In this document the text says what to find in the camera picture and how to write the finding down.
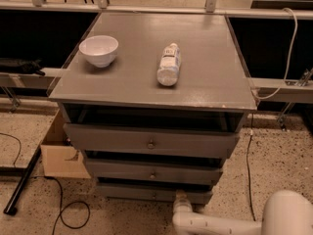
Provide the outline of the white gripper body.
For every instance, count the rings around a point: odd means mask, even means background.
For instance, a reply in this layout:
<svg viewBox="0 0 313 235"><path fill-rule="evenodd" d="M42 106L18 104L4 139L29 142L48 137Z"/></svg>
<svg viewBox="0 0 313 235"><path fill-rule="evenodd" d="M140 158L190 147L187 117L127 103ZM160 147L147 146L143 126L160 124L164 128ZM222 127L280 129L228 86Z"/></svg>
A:
<svg viewBox="0 0 313 235"><path fill-rule="evenodd" d="M193 212L187 194L183 190L177 190L172 216L172 224L177 235L196 235L196 220L199 216L198 213Z"/></svg>

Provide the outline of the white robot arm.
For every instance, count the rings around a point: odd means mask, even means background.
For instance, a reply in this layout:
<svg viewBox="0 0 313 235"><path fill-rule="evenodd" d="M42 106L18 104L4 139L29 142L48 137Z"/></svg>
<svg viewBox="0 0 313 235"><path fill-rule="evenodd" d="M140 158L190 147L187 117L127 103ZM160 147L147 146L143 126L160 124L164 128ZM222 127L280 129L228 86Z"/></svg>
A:
<svg viewBox="0 0 313 235"><path fill-rule="evenodd" d="M313 235L313 205L302 195L281 190L265 203L260 221L214 217L193 211L185 193L173 204L177 235Z"/></svg>

